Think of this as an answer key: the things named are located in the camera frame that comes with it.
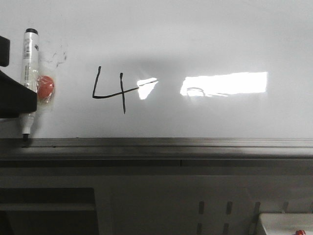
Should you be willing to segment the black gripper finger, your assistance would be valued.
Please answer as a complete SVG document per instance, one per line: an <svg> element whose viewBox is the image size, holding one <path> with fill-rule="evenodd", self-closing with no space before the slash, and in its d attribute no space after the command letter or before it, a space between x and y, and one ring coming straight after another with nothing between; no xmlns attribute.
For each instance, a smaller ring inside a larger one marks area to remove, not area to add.
<svg viewBox="0 0 313 235"><path fill-rule="evenodd" d="M10 61L10 40L0 36L0 66L7 67Z"/></svg>
<svg viewBox="0 0 313 235"><path fill-rule="evenodd" d="M37 94L0 72L0 118L18 118L37 110Z"/></svg>

